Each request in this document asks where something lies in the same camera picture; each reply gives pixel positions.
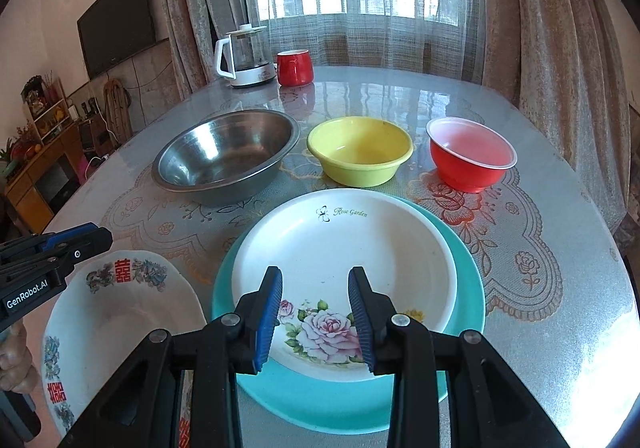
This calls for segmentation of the person's left hand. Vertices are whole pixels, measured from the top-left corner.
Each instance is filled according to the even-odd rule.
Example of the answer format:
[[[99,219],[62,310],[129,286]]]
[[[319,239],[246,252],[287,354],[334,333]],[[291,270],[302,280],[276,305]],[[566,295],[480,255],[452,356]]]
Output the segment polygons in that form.
[[[32,353],[27,346],[27,330],[23,320],[8,329],[1,343],[1,390],[17,394],[32,393],[39,376],[32,364]]]

